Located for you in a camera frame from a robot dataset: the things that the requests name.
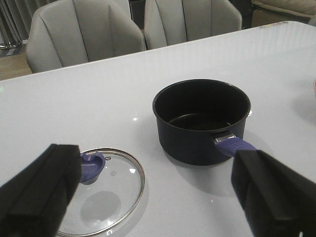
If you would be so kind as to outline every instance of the glossy table surface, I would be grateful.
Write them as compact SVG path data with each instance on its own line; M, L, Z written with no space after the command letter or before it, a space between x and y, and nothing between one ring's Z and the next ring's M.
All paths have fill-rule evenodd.
M252 103L244 139L316 182L316 27L272 24L0 81L0 185L51 143L134 155L146 175L134 214L99 236L251 237L232 185L233 159L168 158L154 96L186 79L216 79Z

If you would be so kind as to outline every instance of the chair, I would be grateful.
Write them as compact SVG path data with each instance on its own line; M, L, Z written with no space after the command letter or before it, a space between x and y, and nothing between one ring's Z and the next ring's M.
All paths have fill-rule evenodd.
M251 0L252 27L280 21L308 23L316 14L316 0Z
M149 49L241 29L228 0L146 0L144 33Z
M111 0L58 0L33 16L26 56L43 72L144 51L141 30Z

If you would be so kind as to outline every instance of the upholstered chair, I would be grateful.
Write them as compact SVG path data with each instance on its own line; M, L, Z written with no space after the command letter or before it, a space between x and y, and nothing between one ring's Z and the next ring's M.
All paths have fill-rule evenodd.
M228 0L146 0L144 33L149 49L241 29Z
M26 49L43 72L145 50L141 30L112 0L58 0L33 15Z

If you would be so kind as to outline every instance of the saucepan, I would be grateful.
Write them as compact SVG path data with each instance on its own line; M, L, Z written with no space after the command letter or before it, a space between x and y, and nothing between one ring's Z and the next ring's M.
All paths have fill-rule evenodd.
M243 141L250 109L250 100L241 89L211 79L174 83L153 101L164 151L193 165L217 164L237 150L255 150Z

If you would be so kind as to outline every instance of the wooden floor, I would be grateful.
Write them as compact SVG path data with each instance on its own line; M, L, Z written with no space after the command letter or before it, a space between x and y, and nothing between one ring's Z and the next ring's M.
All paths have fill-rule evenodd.
M0 58L0 80L16 78L31 74L31 69L26 62L25 48L19 55Z

